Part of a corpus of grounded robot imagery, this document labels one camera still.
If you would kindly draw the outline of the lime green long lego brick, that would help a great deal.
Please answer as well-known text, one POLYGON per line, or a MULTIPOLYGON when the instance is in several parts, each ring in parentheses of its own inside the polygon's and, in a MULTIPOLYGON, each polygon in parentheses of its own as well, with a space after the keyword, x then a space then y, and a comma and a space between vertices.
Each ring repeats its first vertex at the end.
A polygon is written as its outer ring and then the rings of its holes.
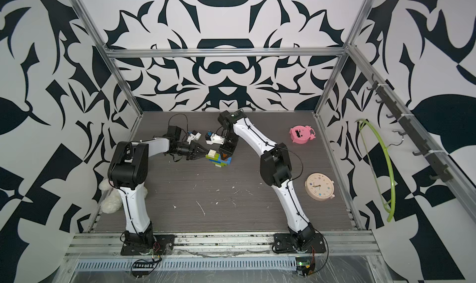
POLYGON ((208 160, 216 163, 216 164, 221 164, 222 161, 221 161, 221 157, 219 154, 216 154, 215 156, 210 156, 210 155, 206 155, 205 156, 208 160))

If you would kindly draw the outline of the light blue lego brick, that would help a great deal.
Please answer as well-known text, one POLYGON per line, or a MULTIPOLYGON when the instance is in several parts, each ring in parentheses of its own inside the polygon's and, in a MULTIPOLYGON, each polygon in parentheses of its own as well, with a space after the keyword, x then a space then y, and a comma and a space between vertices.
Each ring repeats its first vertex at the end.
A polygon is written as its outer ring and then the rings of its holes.
POLYGON ((232 161, 232 158, 231 157, 227 157, 226 159, 222 159, 221 157, 218 159, 218 162, 221 166, 225 166, 225 165, 230 165, 231 164, 231 161, 232 161))

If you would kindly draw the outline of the white lego brick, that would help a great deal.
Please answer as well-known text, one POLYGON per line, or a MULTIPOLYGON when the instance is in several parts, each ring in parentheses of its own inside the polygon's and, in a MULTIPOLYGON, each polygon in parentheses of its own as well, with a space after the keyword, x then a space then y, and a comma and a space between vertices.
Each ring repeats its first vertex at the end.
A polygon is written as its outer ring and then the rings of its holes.
POLYGON ((217 153, 215 150, 210 150, 209 153, 207 154, 207 157, 215 159, 217 156, 217 153))

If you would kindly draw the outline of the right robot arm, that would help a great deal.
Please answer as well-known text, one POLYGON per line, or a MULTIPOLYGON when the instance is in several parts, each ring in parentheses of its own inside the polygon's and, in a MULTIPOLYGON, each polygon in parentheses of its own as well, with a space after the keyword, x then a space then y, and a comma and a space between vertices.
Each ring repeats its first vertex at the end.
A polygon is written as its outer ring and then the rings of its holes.
POLYGON ((296 195, 287 146, 266 137, 241 110, 233 113, 221 112, 218 122, 226 132, 224 144, 219 148, 221 155, 232 156, 239 139, 243 139, 260 156, 260 176, 280 200, 292 246, 303 251, 314 239, 316 231, 296 195))

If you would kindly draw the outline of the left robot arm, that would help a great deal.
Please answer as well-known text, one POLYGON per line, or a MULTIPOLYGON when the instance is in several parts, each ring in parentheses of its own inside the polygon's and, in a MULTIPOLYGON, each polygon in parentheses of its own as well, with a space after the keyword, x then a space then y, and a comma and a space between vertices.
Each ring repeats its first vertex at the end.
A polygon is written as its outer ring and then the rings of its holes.
POLYGON ((108 181, 119 192, 125 208, 125 243, 150 249, 155 244, 152 222, 145 205, 145 181, 149 158, 157 154, 178 155, 186 160, 204 158, 209 150, 193 141, 189 144, 172 138, 148 141, 121 141, 115 148, 108 181))

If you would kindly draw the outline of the white teddy bear pink shirt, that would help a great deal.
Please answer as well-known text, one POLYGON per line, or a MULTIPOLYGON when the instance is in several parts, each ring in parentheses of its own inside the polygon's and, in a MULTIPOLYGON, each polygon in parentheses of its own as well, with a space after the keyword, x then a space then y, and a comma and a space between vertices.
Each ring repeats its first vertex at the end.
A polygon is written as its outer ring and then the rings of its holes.
POLYGON ((136 187, 136 190, 132 190, 129 187, 120 187, 123 190, 121 192, 119 189, 113 188, 112 181, 107 178, 100 182, 99 189, 103 193, 109 192, 109 195, 100 204, 102 212, 106 214, 117 212, 123 206, 122 197, 125 196, 124 192, 128 194, 126 208, 129 208, 131 213, 139 210, 138 200, 140 198, 144 200, 148 194, 148 189, 143 184, 136 187))

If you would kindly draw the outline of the beige round clock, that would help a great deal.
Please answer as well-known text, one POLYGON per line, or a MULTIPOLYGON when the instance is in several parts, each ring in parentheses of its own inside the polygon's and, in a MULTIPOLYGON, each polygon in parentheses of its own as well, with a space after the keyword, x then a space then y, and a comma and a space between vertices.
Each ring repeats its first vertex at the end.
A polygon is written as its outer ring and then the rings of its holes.
POLYGON ((322 173, 313 173, 305 181, 307 194, 316 201, 327 201, 335 197, 334 182, 322 173))

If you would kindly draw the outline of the green hoop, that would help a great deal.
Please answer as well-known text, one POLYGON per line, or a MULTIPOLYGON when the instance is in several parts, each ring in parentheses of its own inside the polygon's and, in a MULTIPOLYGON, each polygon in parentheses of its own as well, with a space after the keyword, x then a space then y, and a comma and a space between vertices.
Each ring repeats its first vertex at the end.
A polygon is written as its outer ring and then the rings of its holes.
POLYGON ((371 170, 373 171, 374 182, 375 182, 376 187, 379 191, 379 194, 381 195, 382 205, 384 207, 384 210, 388 213, 388 217, 387 217, 386 221, 391 222, 394 218, 395 209, 396 209, 396 191, 395 191, 394 169, 393 169, 392 161, 390 159, 390 155, 389 155, 389 152, 388 152, 388 147, 385 144, 381 135, 379 134, 378 130, 369 121, 367 121, 365 119, 357 119, 356 122, 358 124, 359 135, 362 137, 362 142, 364 144, 364 149, 366 151, 366 155, 368 156, 369 165, 371 166, 371 170), (369 150, 368 150, 368 147, 366 145, 365 138, 363 137, 363 129, 366 126, 371 130, 371 132, 374 134, 375 138, 378 140, 378 144, 379 144, 379 146, 380 146, 380 148, 383 152, 384 158, 385 158, 386 168, 387 168, 389 183, 390 183, 390 200, 389 201, 385 201, 384 198, 383 198, 383 195, 381 193, 381 190, 380 190, 380 187, 379 187, 379 184, 378 184, 378 176, 377 176, 376 171, 373 168, 373 165, 372 165, 372 162, 371 162, 371 159, 370 159, 370 156, 369 156, 369 150))

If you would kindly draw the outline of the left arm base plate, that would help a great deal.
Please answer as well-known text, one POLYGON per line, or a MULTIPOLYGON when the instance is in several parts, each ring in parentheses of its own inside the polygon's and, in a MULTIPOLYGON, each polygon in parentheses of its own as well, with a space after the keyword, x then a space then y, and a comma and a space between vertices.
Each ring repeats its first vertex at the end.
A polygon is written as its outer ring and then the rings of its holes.
POLYGON ((125 232, 120 240, 123 243, 121 256, 166 255, 174 249, 175 235, 154 235, 140 237, 136 233, 125 232))

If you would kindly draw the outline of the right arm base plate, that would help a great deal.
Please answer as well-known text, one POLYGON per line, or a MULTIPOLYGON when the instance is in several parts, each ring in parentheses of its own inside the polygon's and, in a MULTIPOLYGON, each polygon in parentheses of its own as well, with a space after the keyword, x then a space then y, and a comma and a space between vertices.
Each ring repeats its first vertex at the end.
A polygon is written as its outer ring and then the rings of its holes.
POLYGON ((300 240, 297 235, 290 233, 276 233, 273 235, 271 250, 276 254, 312 252, 322 254, 327 251, 327 246, 319 233, 315 233, 309 240, 300 240))

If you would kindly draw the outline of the black hook rail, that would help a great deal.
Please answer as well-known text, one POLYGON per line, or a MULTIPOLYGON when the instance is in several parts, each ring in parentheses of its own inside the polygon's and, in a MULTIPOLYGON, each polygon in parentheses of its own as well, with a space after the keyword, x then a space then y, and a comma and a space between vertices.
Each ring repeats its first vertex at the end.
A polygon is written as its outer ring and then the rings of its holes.
POLYGON ((417 119, 413 114, 405 112, 406 107, 397 100, 397 97, 392 93, 388 84, 381 84, 374 80, 372 76, 372 84, 368 90, 375 91, 380 98, 377 103, 384 104, 391 114, 388 114, 389 119, 394 119, 403 128, 403 132, 400 133, 404 138, 408 136, 413 142, 417 151, 413 151, 412 154, 416 157, 422 156, 433 169, 435 175, 431 175, 432 180, 441 180, 444 183, 453 180, 448 164, 445 164, 444 160, 438 155, 440 150, 436 150, 431 146, 430 140, 423 134, 423 128, 418 125, 417 119))

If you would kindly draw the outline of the aluminium front rail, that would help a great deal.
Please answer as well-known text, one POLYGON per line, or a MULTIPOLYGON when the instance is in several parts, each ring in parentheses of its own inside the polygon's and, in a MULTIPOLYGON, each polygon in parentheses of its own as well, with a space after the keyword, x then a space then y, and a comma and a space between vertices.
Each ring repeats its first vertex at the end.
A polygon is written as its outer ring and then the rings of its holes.
MULTIPOLYGON (((330 256, 380 256, 381 250, 371 231, 322 231, 322 244, 330 256)), ((275 256, 273 232, 190 232, 173 233, 168 242, 162 233, 155 249, 169 257, 275 256)), ((66 256, 93 258, 120 256, 123 243, 119 233, 81 233, 74 236, 66 256)))

